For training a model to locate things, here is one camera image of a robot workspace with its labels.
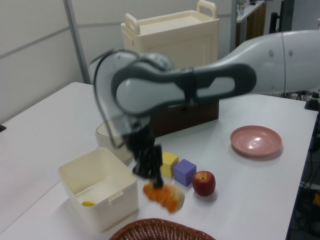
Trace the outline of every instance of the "black cable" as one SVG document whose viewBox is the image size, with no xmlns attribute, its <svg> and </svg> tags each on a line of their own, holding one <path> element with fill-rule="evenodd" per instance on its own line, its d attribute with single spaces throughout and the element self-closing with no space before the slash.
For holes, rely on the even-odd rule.
<svg viewBox="0 0 320 240">
<path fill-rule="evenodd" d="M 306 183 L 309 181 L 309 179 L 311 178 L 312 173 L 313 173 L 312 152 L 310 152 L 310 168 L 311 168 L 310 174 L 309 174 L 308 178 L 304 181 L 304 184 L 302 185 L 303 189 L 305 188 Z"/>
<path fill-rule="evenodd" d="M 93 77 L 93 88 L 94 88 L 95 101 L 96 101 L 96 104 L 97 104 L 97 106 L 98 106 L 98 108 L 99 108 L 100 114 L 101 114 L 101 116 L 102 116 L 102 118 L 103 118 L 103 120 L 104 120 L 104 122 L 105 122 L 106 128 L 107 128 L 107 130 L 108 130 L 108 132 L 109 132 L 110 134 L 111 134 L 111 132 L 112 132 L 112 131 L 111 131 L 111 127 L 109 126 L 107 116 L 105 115 L 105 112 L 104 112 L 104 110 L 103 110 L 103 108 L 102 108 L 102 106 L 101 106 L 101 103 L 100 103 L 100 101 L 99 101 L 99 98 L 98 98 L 98 91 L 97 91 L 97 74 L 98 74 L 98 70 L 99 70 L 102 62 L 103 62 L 107 57 L 109 57 L 110 55 L 116 54 L 116 53 L 118 53 L 118 52 L 131 53 L 131 54 L 135 55 L 136 57 L 138 57 L 138 55 L 137 55 L 135 52 L 132 52 L 132 51 L 122 50 L 122 49 L 112 49 L 112 50 L 106 52 L 105 54 L 101 55 L 101 59 L 99 60 L 97 66 L 96 66 L 96 68 L 95 68 L 94 77 Z M 113 138 L 113 136 L 112 136 L 112 134 L 111 134 L 111 138 L 110 138 L 110 139 L 111 139 L 111 143 L 112 143 L 113 147 L 116 148 L 116 149 L 121 148 L 121 147 L 125 144 L 125 142 L 123 142 L 123 143 L 117 145 L 116 142 L 115 142 L 115 140 L 114 140 L 114 138 Z"/>
</svg>

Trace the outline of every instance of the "white container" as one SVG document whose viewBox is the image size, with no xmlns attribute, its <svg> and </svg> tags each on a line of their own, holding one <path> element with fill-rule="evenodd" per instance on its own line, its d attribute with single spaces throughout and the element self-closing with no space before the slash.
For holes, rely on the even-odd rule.
<svg viewBox="0 0 320 240">
<path fill-rule="evenodd" d="M 95 232 L 112 227 L 138 208 L 137 178 L 105 147 L 62 165 L 58 173 L 71 203 Z M 83 206 L 83 201 L 96 205 Z"/>
<path fill-rule="evenodd" d="M 211 14 L 203 13 L 203 7 Z M 200 0 L 189 10 L 137 20 L 125 15 L 121 24 L 124 47 L 136 53 L 161 53 L 176 69 L 218 60 L 219 19 L 216 5 Z"/>
<path fill-rule="evenodd" d="M 123 142 L 121 134 L 117 132 L 111 120 L 108 121 L 108 124 L 111 128 L 111 132 L 113 134 L 113 139 L 115 143 L 118 145 L 121 144 Z M 131 151 L 128 150 L 126 145 L 118 149 L 113 146 L 111 142 L 111 137 L 107 130 L 107 126 L 105 122 L 97 127 L 95 131 L 95 138 L 99 147 L 104 147 L 110 150 L 110 152 L 112 152 L 124 164 L 128 165 L 133 160 L 134 155 Z"/>
</svg>

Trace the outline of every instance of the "white wall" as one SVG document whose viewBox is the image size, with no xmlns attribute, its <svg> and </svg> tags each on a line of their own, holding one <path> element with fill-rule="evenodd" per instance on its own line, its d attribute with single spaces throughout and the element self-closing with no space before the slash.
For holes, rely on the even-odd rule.
<svg viewBox="0 0 320 240">
<path fill-rule="evenodd" d="M 216 4 L 220 18 L 219 58 L 222 58 L 233 50 L 231 42 L 236 35 L 236 5 L 233 0 L 212 2 Z M 126 13 L 145 19 L 196 10 L 198 0 L 68 0 L 68 3 L 83 61 L 89 66 L 102 53 L 124 47 L 120 24 L 124 22 Z"/>
<path fill-rule="evenodd" d="M 320 18 L 319 0 L 295 0 L 292 17 L 292 31 L 317 30 Z"/>
<path fill-rule="evenodd" d="M 82 82 L 63 0 L 0 0 L 0 124 Z"/>
</svg>

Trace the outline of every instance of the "yellow object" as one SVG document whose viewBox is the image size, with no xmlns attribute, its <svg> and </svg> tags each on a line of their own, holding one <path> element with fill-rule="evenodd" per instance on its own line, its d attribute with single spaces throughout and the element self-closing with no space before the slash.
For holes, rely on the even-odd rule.
<svg viewBox="0 0 320 240">
<path fill-rule="evenodd" d="M 316 193 L 314 195 L 314 199 L 313 199 L 312 204 L 313 205 L 317 205 L 318 207 L 320 207 L 320 194 L 319 193 Z"/>
<path fill-rule="evenodd" d="M 92 206 L 94 206 L 96 204 L 94 202 L 92 202 L 92 201 L 83 201 L 82 205 L 85 206 L 85 207 L 92 207 Z"/>
<path fill-rule="evenodd" d="M 172 178 L 174 176 L 174 166 L 178 164 L 179 157 L 170 152 L 164 152 L 162 155 L 161 174 Z"/>
<path fill-rule="evenodd" d="M 182 208 L 185 202 L 184 193 L 171 184 L 165 184 L 162 188 L 154 188 L 149 182 L 143 186 L 143 192 L 149 200 L 161 204 L 171 214 Z"/>
</svg>

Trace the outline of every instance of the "brown wooden box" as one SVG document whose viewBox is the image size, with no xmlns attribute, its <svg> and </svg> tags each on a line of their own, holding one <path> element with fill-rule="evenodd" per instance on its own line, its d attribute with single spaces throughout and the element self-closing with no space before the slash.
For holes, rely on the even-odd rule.
<svg viewBox="0 0 320 240">
<path fill-rule="evenodd" d="M 197 106 L 175 106 L 151 116 L 156 137 L 204 124 L 219 118 L 219 101 Z"/>
</svg>

